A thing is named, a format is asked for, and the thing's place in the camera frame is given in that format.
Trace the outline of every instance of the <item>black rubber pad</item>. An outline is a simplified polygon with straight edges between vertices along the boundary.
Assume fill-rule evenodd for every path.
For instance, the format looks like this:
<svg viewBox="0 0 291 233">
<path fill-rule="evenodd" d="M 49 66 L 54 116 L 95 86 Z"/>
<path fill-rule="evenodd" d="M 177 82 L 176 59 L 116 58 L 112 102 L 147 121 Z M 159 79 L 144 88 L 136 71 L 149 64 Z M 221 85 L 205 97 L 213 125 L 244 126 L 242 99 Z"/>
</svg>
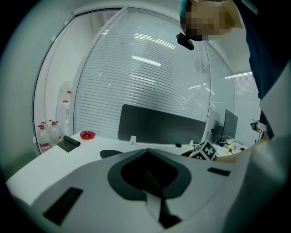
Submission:
<svg viewBox="0 0 291 233">
<path fill-rule="evenodd" d="M 53 223 L 60 225 L 73 207 L 83 190 L 69 188 L 43 215 Z"/>
</svg>

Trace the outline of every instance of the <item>white wall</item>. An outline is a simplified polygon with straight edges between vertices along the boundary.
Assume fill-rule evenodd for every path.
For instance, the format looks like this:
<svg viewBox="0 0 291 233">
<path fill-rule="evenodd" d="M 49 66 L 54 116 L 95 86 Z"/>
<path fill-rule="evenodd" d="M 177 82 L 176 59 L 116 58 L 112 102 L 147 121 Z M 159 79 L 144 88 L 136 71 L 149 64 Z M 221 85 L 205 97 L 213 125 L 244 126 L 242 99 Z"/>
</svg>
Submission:
<svg viewBox="0 0 291 233">
<path fill-rule="evenodd" d="M 70 20 L 72 1 L 40 1 L 21 21 L 0 60 L 0 169 L 5 179 L 38 154 L 32 103 L 35 81 L 54 35 Z"/>
<path fill-rule="evenodd" d="M 56 119 L 57 97 L 65 81 L 73 81 L 83 56 L 93 40 L 89 15 L 82 15 L 72 23 L 60 40 L 50 61 L 45 86 L 45 116 Z"/>
</svg>

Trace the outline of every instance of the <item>black panel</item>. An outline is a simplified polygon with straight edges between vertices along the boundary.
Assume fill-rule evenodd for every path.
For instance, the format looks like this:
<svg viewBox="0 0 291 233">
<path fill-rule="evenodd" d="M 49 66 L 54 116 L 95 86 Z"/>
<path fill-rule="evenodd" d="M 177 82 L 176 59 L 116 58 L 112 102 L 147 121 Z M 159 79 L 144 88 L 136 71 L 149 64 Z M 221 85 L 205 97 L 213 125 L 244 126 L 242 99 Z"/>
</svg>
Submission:
<svg viewBox="0 0 291 233">
<path fill-rule="evenodd" d="M 115 151 L 115 150 L 103 150 L 100 151 L 100 157 L 101 158 L 108 158 L 114 155 L 122 154 L 120 151 Z"/>
<path fill-rule="evenodd" d="M 129 141 L 160 144 L 200 143 L 205 122 L 147 108 L 123 105 L 118 138 Z"/>
<path fill-rule="evenodd" d="M 49 208 L 43 215 L 53 223 L 60 225 L 67 213 L 73 207 L 83 190 L 78 188 L 69 188 L 53 206 Z"/>
<path fill-rule="evenodd" d="M 219 174 L 222 176 L 226 176 L 226 177 L 229 176 L 229 174 L 230 174 L 230 171 L 222 170 L 222 169 L 215 168 L 215 167 L 211 167 L 207 171 L 212 172 L 212 173 L 216 173 L 216 174 Z"/>
</svg>

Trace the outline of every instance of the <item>wires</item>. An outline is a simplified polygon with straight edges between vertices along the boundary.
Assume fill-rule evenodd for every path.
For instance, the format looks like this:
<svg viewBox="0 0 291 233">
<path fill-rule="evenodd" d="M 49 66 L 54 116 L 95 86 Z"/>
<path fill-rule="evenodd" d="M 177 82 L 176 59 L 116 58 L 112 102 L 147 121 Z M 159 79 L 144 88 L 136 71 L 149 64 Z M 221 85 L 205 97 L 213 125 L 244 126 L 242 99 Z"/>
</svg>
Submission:
<svg viewBox="0 0 291 233">
<path fill-rule="evenodd" d="M 221 136 L 220 138 L 218 138 L 217 141 L 219 141 L 219 139 L 221 139 L 222 137 L 230 137 L 231 139 L 233 139 L 231 136 L 225 135 L 225 136 Z"/>
<path fill-rule="evenodd" d="M 260 131 L 260 134 L 259 134 L 259 138 L 258 138 L 258 141 L 260 140 L 260 136 L 261 136 L 261 133 L 262 133 L 262 132 L 263 132 L 263 131 L 261 130 L 261 131 Z"/>
<path fill-rule="evenodd" d="M 241 144 L 242 146 L 244 145 L 244 144 L 242 144 L 242 142 L 241 142 L 241 141 L 238 141 L 238 140 L 236 140 L 236 141 L 233 141 L 233 142 L 237 142 L 238 144 Z"/>
</svg>

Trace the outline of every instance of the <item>white bottle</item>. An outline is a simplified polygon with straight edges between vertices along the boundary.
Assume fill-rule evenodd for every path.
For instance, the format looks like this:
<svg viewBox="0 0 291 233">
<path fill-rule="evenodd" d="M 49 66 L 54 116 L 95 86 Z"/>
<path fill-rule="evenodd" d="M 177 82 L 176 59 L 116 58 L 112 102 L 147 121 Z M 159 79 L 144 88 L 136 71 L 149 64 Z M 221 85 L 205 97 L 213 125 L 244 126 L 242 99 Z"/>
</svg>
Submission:
<svg viewBox="0 0 291 233">
<path fill-rule="evenodd" d="M 63 101 L 68 101 L 68 103 L 70 102 L 72 88 L 73 81 L 65 81 L 63 83 L 59 90 L 58 103 L 62 103 Z"/>
<path fill-rule="evenodd" d="M 37 132 L 37 138 L 40 144 L 40 148 L 43 151 L 46 151 L 50 148 L 50 136 L 48 131 L 45 128 L 45 125 L 39 125 L 39 130 Z"/>
<path fill-rule="evenodd" d="M 52 140 L 52 143 L 56 145 L 62 141 L 62 131 L 57 125 L 58 121 L 53 122 L 52 120 L 49 120 L 49 122 L 51 123 L 49 127 L 50 138 Z"/>
</svg>

